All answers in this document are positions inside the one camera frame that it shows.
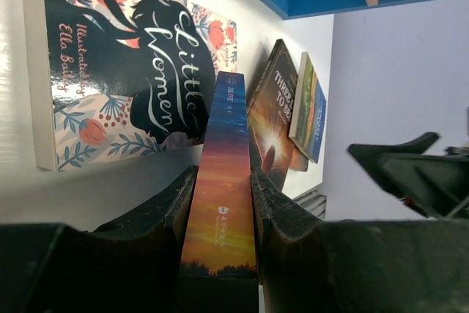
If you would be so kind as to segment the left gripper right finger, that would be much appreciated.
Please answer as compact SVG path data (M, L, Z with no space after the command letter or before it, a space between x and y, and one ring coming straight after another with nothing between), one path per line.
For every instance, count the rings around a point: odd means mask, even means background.
M466 312L467 221L322 221L251 171L267 312Z

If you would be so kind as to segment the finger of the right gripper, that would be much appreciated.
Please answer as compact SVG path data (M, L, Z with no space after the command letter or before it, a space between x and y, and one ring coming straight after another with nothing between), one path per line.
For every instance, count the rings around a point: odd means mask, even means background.
M351 144L347 151L386 193L425 218L468 217L468 147L426 151L436 132L402 144Z

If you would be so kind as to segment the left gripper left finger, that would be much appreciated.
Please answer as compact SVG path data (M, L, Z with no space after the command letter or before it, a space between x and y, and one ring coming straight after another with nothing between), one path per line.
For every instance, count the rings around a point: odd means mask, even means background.
M173 312L198 169L92 232L1 226L3 312Z

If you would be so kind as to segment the Jane Eyre book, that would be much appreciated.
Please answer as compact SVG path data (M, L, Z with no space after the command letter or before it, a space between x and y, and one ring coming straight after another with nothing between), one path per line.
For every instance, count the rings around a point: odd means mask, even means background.
M221 71L182 247L181 276L256 276L250 176L245 79Z

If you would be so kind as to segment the Three Days to See book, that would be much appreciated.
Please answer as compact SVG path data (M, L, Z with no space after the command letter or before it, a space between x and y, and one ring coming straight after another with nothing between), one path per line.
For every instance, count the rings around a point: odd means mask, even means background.
M298 72L282 39L271 51L248 103L251 166L284 187L294 144L289 139Z

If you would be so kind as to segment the Little Women book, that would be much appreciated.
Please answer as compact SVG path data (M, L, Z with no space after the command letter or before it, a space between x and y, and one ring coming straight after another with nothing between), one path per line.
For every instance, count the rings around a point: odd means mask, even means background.
M189 0L23 0L37 167L202 144L237 25Z

